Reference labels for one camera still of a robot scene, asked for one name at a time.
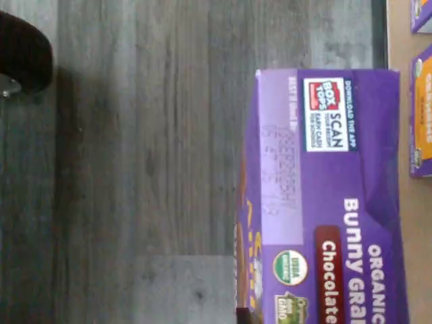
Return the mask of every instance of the usda organic seal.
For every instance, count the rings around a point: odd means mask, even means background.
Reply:
[[[308,264],[304,256],[295,250],[280,252],[273,262],[276,278],[286,286],[300,285],[308,275]]]
[[[418,78],[421,75],[421,71],[423,69],[423,62],[421,59],[417,59],[417,62],[414,67],[414,75]]]

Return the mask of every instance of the box tops label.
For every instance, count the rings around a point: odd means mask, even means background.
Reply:
[[[303,87],[306,151],[356,151],[352,81],[305,78]]]

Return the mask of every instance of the purple box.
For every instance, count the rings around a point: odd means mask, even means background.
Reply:
[[[263,70],[235,230],[238,323],[407,324],[399,73]]]
[[[431,0],[411,0],[411,32],[432,32]]]
[[[432,47],[411,61],[410,175],[432,176]]]

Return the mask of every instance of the tan surface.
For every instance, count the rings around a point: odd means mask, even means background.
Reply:
[[[409,0],[391,0],[387,6],[389,67],[400,70],[400,208],[411,323],[432,318],[432,180],[408,176],[409,63],[432,44],[431,35],[411,35]]]

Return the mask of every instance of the wood plank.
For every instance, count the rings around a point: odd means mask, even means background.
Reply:
[[[230,256],[137,258],[128,323],[234,324],[233,266]]]
[[[0,1],[35,24],[56,51],[57,1]],[[35,98],[0,100],[1,301],[19,312],[51,308],[55,85]]]
[[[309,8],[315,13],[309,20],[313,68],[373,67],[372,5],[369,0],[311,1]]]
[[[209,239],[209,2],[148,0],[136,11],[139,249],[221,252]]]
[[[128,302],[135,255],[135,5],[62,1],[59,21],[56,320],[92,323],[99,305]]]

